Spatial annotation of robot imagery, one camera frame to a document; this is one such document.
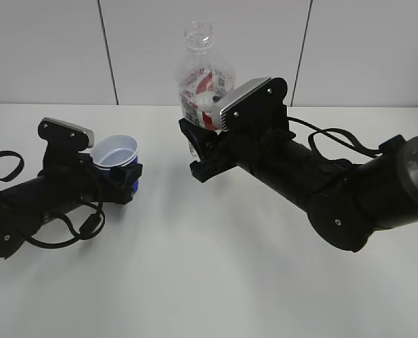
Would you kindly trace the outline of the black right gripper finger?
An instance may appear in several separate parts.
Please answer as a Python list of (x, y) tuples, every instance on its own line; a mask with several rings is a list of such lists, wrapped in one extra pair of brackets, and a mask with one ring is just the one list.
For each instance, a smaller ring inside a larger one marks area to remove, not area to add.
[(199, 159), (191, 162), (190, 172), (199, 182), (204, 183), (230, 169), (230, 156), (226, 150), (225, 142), (217, 144), (209, 142), (201, 149), (197, 149), (199, 144), (194, 145), (192, 142), (189, 144)]
[(195, 149), (199, 158), (226, 157), (225, 132), (198, 127), (184, 118), (181, 118), (178, 124), (180, 131)]

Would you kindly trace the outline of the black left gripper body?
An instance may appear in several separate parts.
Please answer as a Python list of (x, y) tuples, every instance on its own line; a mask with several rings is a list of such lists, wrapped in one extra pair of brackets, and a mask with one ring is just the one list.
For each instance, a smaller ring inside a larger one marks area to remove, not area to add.
[(95, 169), (73, 167), (73, 198), (87, 202), (113, 203), (113, 186), (109, 174)]

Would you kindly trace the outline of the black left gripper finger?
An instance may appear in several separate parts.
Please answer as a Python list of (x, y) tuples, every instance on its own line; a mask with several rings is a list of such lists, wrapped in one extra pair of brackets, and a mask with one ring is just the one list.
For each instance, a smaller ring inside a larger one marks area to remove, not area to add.
[(86, 153), (77, 153), (76, 167), (79, 169), (95, 169), (92, 157)]
[(142, 175), (143, 165), (134, 163), (126, 166), (116, 166), (110, 169), (109, 180), (113, 186), (112, 201), (116, 204), (128, 204), (137, 191), (135, 183)]

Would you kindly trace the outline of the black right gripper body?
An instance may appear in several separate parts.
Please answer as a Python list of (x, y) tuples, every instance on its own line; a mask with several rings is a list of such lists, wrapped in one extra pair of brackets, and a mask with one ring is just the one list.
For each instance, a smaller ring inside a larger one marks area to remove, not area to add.
[(268, 127), (225, 133), (230, 169), (242, 168), (258, 180), (292, 180), (297, 175), (297, 143), (290, 130)]

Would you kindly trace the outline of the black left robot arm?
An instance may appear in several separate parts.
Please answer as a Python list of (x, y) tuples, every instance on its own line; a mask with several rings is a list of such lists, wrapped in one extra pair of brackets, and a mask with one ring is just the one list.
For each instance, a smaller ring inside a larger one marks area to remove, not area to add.
[[(87, 154), (45, 156), (36, 178), (0, 190), (0, 258), (9, 258), (24, 243), (63, 249), (93, 239), (106, 224), (104, 204), (130, 203), (141, 175), (140, 163), (104, 174)], [(64, 222), (70, 239), (47, 243), (35, 238), (53, 220)]]

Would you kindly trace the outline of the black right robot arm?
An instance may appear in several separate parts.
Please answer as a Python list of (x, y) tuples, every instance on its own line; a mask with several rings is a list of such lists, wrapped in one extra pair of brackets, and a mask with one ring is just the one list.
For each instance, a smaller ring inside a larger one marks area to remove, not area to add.
[(316, 233), (344, 251), (377, 231), (418, 222), (418, 136), (395, 136), (363, 164), (324, 158), (295, 141), (287, 120), (214, 132), (179, 122), (199, 160), (200, 182), (239, 167), (304, 211)]

